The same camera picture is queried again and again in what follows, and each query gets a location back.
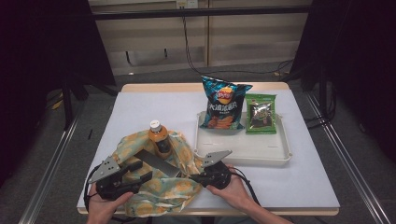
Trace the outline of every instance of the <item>human hand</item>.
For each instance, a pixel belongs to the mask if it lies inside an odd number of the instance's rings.
[[[231,165],[227,165],[232,173],[235,169]],[[225,189],[217,189],[208,185],[206,188],[214,195],[223,198],[230,206],[235,209],[244,211],[248,204],[254,203],[253,199],[248,195],[242,179],[239,176],[232,175],[230,184]]]
[[[116,209],[125,204],[134,194],[132,192],[126,192],[122,194],[116,201],[103,200],[96,192],[96,183],[91,185],[89,195],[93,195],[90,198],[88,213],[88,224],[100,224],[108,223],[113,216]]]

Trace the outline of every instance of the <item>electrical outlet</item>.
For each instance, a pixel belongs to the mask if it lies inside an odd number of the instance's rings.
[[[176,0],[176,8],[187,8],[187,0]]]
[[[187,0],[187,8],[198,8],[198,0]]]

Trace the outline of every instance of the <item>lay's logo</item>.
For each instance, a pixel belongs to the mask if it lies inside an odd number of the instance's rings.
[[[230,103],[233,99],[233,89],[230,87],[223,87],[218,91],[218,100],[224,105]]]

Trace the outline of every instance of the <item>person's arm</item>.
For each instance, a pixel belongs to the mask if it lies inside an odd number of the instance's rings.
[[[134,196],[132,192],[126,192],[116,201],[103,200],[99,194],[96,194],[95,183],[92,184],[89,195],[93,196],[90,198],[87,224],[107,224],[116,209]]]
[[[225,189],[216,189],[213,186],[206,186],[206,188],[214,195],[223,198],[233,208],[247,214],[260,224],[283,224],[290,223],[283,217],[279,217],[265,208],[259,206],[248,195],[242,179],[236,175],[231,177],[231,182]]]

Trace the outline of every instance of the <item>person's left hand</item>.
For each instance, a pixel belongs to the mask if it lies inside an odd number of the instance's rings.
[[[89,195],[94,194],[96,194],[96,183],[91,185]],[[90,198],[90,211],[88,213],[87,223],[108,223],[116,209],[119,206],[125,204],[132,196],[134,196],[132,192],[126,192],[122,194],[116,201],[103,200],[99,194],[92,196]]]

